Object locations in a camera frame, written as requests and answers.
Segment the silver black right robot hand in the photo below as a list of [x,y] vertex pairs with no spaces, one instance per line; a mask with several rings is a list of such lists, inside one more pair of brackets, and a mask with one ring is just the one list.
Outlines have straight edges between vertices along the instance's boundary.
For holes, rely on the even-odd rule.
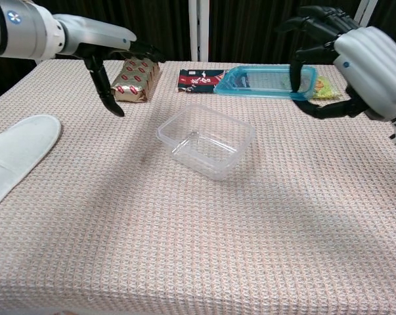
[[299,49],[290,63],[293,92],[301,85],[306,63],[332,64],[347,82],[349,99],[325,106],[295,100],[305,114],[317,119],[355,117],[396,123],[396,42],[382,30],[363,27],[345,11],[324,6],[300,7],[296,16],[283,21],[278,32],[296,30],[312,37],[317,45]]

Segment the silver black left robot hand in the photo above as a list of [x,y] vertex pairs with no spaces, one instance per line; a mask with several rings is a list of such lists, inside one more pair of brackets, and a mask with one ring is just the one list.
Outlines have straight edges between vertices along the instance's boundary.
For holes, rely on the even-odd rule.
[[103,61],[119,53],[126,57],[165,62],[162,52],[139,41],[132,31],[121,26],[70,14],[55,14],[53,17],[60,22],[65,33],[65,44],[60,54],[82,59],[104,107],[115,116],[123,117],[124,112],[112,95]]

